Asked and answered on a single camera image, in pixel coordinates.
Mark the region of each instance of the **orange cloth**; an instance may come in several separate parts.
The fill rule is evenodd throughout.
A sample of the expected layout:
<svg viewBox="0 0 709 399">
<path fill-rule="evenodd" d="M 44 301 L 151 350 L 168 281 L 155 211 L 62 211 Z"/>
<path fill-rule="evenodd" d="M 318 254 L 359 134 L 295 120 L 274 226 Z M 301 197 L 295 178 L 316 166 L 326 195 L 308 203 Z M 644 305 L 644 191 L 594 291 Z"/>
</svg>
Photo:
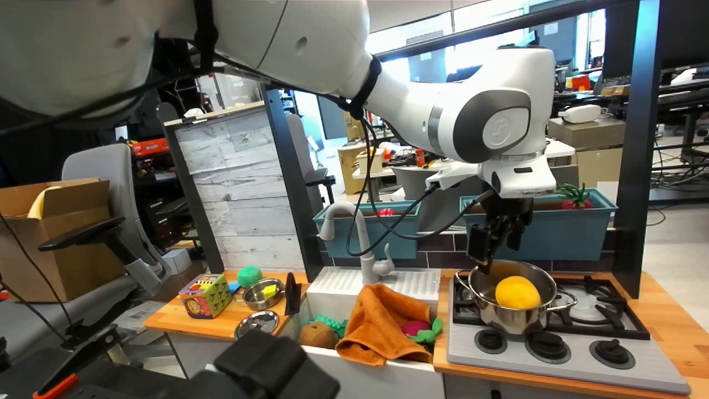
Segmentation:
<svg viewBox="0 0 709 399">
<path fill-rule="evenodd" d="M 411 320 L 430 324 L 430 308 L 384 283 L 361 289 L 337 352 L 354 363 L 384 367 L 388 360 L 430 362 L 430 352 L 401 332 Z"/>
</svg>

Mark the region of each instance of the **teal object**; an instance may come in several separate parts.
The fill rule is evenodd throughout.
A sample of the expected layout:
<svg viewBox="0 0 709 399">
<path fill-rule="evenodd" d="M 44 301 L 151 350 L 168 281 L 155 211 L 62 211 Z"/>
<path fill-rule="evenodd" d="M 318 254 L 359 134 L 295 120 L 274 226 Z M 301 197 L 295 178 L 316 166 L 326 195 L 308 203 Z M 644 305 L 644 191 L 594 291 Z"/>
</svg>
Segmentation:
<svg viewBox="0 0 709 399">
<path fill-rule="evenodd" d="M 242 271 L 239 271 L 239 283 L 244 285 L 244 289 L 249 289 L 249 285 L 252 285 L 252 283 L 257 283 L 257 281 L 262 281 L 262 268 L 257 268 L 257 267 L 244 267 Z"/>
<path fill-rule="evenodd" d="M 332 320 L 332 318 L 318 315 L 313 321 L 316 321 L 316 324 L 326 324 L 326 326 L 334 332 L 337 339 L 344 339 L 344 338 L 347 338 L 347 331 L 348 331 L 348 321 L 347 321 L 347 320 L 344 320 L 344 321 L 337 321 L 337 320 Z"/>
<path fill-rule="evenodd" d="M 472 195 L 460 200 L 460 211 L 468 208 Z M 563 195 L 540 195 L 534 202 L 562 202 Z M 594 208 L 557 211 L 539 208 L 533 212 L 533 224 L 523 233 L 518 251 L 501 246 L 497 260 L 526 261 L 599 261 L 603 253 L 606 231 L 616 207 L 596 188 L 589 188 Z M 466 212 L 466 226 L 485 226 L 485 212 Z"/>
<path fill-rule="evenodd" d="M 412 341 L 424 343 L 424 346 L 433 346 L 442 332 L 444 332 L 444 321 L 434 320 L 430 331 L 420 331 L 420 335 L 412 338 Z"/>
<path fill-rule="evenodd" d="M 242 291 L 242 283 L 237 283 L 237 281 L 228 283 L 228 293 L 239 293 L 239 291 Z"/>
<path fill-rule="evenodd" d="M 414 202 L 377 202 L 377 211 L 381 208 L 392 208 L 394 217 L 381 217 L 381 222 L 374 217 L 373 203 L 361 203 L 361 212 L 367 217 L 371 243 L 374 243 L 388 226 L 392 226 L 399 214 L 411 208 Z M 420 211 L 422 203 L 418 203 L 401 224 L 396 224 L 396 233 L 401 236 L 418 236 L 420 233 Z M 323 226 L 329 208 L 322 208 L 313 222 L 318 228 Z M 359 253 L 359 240 L 358 240 L 358 228 L 353 226 L 353 237 L 350 237 L 350 251 L 348 251 L 348 233 L 353 226 L 353 217 L 334 217 L 334 240 L 323 242 L 326 251 L 334 260 L 353 260 L 350 253 Z M 391 233 L 379 246 L 374 246 L 374 257 L 387 257 L 384 246 L 391 243 L 391 257 L 392 260 L 418 260 L 420 257 L 420 240 L 404 240 L 394 233 Z"/>
</svg>

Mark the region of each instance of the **green toy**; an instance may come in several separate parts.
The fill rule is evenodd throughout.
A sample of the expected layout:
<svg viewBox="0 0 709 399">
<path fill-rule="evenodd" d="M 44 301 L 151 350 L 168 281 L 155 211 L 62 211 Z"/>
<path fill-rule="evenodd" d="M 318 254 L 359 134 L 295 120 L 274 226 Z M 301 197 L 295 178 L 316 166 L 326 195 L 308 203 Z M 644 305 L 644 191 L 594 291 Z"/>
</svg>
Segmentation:
<svg viewBox="0 0 709 399">
<path fill-rule="evenodd" d="M 237 275 L 239 285 L 249 289 L 257 281 L 262 281 L 262 268 L 257 267 L 244 267 Z"/>
<path fill-rule="evenodd" d="M 344 321 L 337 321 L 337 320 L 332 320 L 332 318 L 318 315 L 313 321 L 316 321 L 316 324 L 326 324 L 326 326 L 334 332 L 337 339 L 344 339 L 344 338 L 347 338 L 347 331 L 348 331 L 348 321 L 347 321 L 347 320 L 344 320 Z"/>
<path fill-rule="evenodd" d="M 420 331 L 420 335 L 412 338 L 412 341 L 433 346 L 442 332 L 444 332 L 444 321 L 442 321 L 442 320 L 434 320 L 434 324 L 430 326 L 430 331 Z"/>
</svg>

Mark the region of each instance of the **ceiling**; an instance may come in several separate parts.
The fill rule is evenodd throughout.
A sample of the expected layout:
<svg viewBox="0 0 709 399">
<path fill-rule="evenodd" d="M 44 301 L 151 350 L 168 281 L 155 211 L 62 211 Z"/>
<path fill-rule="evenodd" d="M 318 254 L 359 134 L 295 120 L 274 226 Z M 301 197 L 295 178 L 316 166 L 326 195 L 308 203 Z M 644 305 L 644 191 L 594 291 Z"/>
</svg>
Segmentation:
<svg viewBox="0 0 709 399">
<path fill-rule="evenodd" d="M 491 0 L 369 0 L 373 32 L 391 29 L 412 21 L 444 13 L 447 8 L 462 8 Z"/>
</svg>

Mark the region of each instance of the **faucet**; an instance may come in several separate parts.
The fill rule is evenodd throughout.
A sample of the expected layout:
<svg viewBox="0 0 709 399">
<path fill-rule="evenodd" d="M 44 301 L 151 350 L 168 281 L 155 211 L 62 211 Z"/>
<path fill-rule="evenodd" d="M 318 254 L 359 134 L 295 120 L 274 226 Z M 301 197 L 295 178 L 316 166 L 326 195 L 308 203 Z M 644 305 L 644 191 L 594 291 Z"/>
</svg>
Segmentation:
<svg viewBox="0 0 709 399">
<path fill-rule="evenodd" d="M 329 211 L 326 211 L 326 219 L 323 226 L 319 228 L 318 237 L 319 240 L 334 240 L 334 217 L 337 214 L 354 214 L 354 228 L 358 228 L 358 240 L 359 240 L 359 248 L 371 248 L 371 236 L 369 236 L 369 226 L 364 222 L 364 214 L 359 208 L 354 208 L 354 203 L 342 203 L 334 202 Z M 361 267 L 361 281 L 364 283 L 374 283 L 381 278 L 387 278 L 392 268 L 394 261 L 391 257 L 391 243 L 384 246 L 387 260 L 374 257 L 373 251 L 367 251 L 364 254 L 359 254 L 359 267 Z"/>
</svg>

